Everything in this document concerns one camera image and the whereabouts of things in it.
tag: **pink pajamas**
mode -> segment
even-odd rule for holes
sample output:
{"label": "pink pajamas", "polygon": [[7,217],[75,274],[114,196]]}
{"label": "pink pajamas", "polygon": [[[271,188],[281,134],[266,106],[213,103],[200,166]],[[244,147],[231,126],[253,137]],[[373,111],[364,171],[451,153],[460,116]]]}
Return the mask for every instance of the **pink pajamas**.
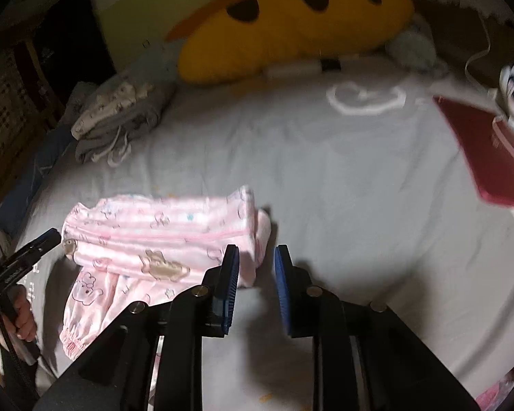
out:
{"label": "pink pajamas", "polygon": [[72,360],[133,301],[151,306],[200,284],[228,244],[240,249],[238,285],[262,263],[270,220],[241,187],[226,198],[116,196],[64,221],[67,257],[82,270],[65,306],[60,339]]}

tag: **mattress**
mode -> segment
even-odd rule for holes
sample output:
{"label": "mattress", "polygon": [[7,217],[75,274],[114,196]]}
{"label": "mattress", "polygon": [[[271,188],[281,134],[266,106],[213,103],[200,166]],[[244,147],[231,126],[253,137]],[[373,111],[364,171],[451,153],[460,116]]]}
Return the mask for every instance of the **mattress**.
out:
{"label": "mattress", "polygon": [[[514,219],[478,197],[432,95],[491,103],[453,76],[432,81],[382,57],[349,68],[182,90],[116,169],[79,165],[71,147],[33,204],[19,247],[60,229],[77,202],[227,195],[247,184],[273,233],[255,287],[238,292],[229,336],[204,339],[204,409],[311,408],[311,341],[282,329],[271,265],[277,244],[341,299],[388,303],[479,395],[514,365]],[[405,104],[343,115],[326,97],[342,82],[360,88],[337,91],[344,105],[388,104],[394,87]],[[24,280],[56,374],[70,363],[59,332],[77,273],[57,247]]]}

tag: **red board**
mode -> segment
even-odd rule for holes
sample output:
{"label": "red board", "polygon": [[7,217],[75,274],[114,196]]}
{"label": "red board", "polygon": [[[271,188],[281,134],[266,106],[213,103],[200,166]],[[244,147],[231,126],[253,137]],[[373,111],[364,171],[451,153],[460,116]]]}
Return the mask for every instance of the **red board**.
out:
{"label": "red board", "polygon": [[434,96],[463,149],[483,200],[514,207],[514,133],[495,114]]}

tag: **bread-shaped pillow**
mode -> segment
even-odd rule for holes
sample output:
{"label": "bread-shaped pillow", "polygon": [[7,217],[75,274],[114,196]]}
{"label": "bread-shaped pillow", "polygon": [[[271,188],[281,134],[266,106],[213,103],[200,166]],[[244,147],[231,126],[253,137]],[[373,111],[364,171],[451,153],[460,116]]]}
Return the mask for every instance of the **bread-shaped pillow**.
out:
{"label": "bread-shaped pillow", "polygon": [[411,0],[243,0],[190,35],[179,75],[214,84],[272,63],[371,51],[399,34],[413,12]]}

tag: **metal screw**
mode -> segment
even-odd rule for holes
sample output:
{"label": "metal screw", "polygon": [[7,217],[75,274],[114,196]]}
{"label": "metal screw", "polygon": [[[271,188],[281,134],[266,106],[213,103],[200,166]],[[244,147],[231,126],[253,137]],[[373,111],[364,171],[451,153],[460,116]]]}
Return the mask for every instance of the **metal screw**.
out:
{"label": "metal screw", "polygon": [[310,286],[306,288],[306,294],[313,298],[318,298],[324,293],[324,291],[318,286]]}
{"label": "metal screw", "polygon": [[146,303],[143,301],[134,301],[132,304],[130,304],[127,308],[131,313],[140,313],[145,310],[145,307],[147,307]]}
{"label": "metal screw", "polygon": [[379,313],[387,310],[387,305],[384,303],[381,303],[380,301],[372,301],[369,304],[369,307],[371,308],[372,311],[379,312]]}
{"label": "metal screw", "polygon": [[204,285],[199,285],[199,286],[194,286],[190,292],[192,293],[192,295],[194,296],[204,296],[204,295],[207,295],[208,292],[209,292],[209,289],[204,286]]}

